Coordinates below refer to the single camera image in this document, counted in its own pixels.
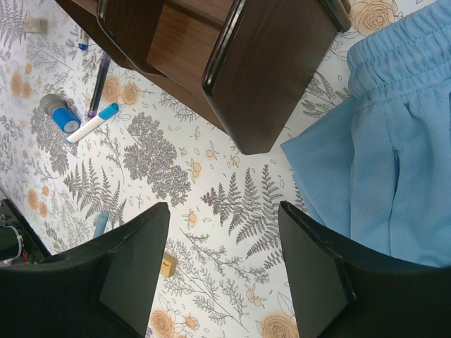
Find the dark wooden desk organizer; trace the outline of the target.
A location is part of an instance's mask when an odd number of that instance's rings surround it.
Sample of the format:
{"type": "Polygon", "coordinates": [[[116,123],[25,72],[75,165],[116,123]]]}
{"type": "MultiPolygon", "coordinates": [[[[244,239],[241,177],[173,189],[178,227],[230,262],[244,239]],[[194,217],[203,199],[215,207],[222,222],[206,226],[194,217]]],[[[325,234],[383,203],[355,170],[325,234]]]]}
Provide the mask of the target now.
{"type": "Polygon", "coordinates": [[[226,132],[271,150],[336,34],[348,1],[61,1],[119,66],[226,132]]]}

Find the small white blue pen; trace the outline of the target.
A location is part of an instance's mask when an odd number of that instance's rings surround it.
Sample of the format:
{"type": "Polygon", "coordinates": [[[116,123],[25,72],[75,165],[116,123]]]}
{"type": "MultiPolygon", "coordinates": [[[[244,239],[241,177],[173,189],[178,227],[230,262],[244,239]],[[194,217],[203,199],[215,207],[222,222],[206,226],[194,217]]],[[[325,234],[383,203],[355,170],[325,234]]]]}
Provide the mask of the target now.
{"type": "Polygon", "coordinates": [[[77,45],[82,51],[87,51],[89,48],[89,36],[83,29],[79,31],[77,45]]]}

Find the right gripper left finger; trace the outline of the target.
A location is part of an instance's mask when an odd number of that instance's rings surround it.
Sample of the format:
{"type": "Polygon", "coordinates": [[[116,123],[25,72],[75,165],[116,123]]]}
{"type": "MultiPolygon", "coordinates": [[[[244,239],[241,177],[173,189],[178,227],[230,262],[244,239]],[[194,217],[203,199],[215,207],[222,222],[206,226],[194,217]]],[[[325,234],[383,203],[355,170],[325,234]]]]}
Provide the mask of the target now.
{"type": "Polygon", "coordinates": [[[157,203],[88,242],[1,269],[2,337],[144,337],[170,211],[157,203]]]}

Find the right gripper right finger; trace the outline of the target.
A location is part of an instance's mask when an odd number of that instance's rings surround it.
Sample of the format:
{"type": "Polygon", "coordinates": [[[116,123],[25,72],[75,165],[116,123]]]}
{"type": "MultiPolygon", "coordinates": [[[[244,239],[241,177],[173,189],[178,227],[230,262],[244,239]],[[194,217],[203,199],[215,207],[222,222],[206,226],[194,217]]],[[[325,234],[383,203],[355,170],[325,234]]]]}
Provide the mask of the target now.
{"type": "Polygon", "coordinates": [[[449,337],[450,269],[396,259],[287,201],[278,224],[301,337],[449,337]]]}

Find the blue capped white marker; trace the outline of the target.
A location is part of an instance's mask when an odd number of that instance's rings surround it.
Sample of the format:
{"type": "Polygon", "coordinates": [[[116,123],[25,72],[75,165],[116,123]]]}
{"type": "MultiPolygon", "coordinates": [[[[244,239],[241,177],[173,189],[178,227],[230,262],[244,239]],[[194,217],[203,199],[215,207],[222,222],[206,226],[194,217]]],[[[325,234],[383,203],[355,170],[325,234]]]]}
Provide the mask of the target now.
{"type": "Polygon", "coordinates": [[[91,120],[81,126],[77,131],[72,133],[66,140],[70,144],[78,143],[81,139],[86,137],[89,133],[93,132],[100,125],[112,118],[119,112],[120,108],[117,103],[113,103],[107,106],[104,110],[99,112],[91,120]]]}

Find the dark blue pen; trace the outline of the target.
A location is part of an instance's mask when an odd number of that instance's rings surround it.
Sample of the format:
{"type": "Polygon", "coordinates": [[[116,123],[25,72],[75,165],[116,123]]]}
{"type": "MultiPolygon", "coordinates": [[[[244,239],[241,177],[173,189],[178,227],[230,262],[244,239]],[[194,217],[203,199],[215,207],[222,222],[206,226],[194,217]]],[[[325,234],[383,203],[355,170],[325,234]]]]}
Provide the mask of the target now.
{"type": "Polygon", "coordinates": [[[92,119],[97,114],[99,102],[101,100],[101,93],[103,91],[104,83],[106,81],[106,76],[108,74],[110,62],[111,62],[110,56],[107,53],[103,53],[99,65],[99,71],[97,73],[96,84],[94,86],[94,91],[92,94],[92,100],[89,105],[89,110],[87,112],[88,119],[92,119]]]}

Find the light blue pen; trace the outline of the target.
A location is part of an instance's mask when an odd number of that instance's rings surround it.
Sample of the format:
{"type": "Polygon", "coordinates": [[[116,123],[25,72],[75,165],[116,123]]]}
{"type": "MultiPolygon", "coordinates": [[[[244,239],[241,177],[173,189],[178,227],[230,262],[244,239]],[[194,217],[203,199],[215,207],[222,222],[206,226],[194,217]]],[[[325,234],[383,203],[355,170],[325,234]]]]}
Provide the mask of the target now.
{"type": "Polygon", "coordinates": [[[95,229],[94,229],[94,235],[93,235],[94,238],[97,238],[97,237],[103,235],[106,224],[108,222],[108,218],[109,218],[109,213],[106,211],[102,211],[99,214],[99,217],[97,219],[97,223],[96,223],[95,229]]]}

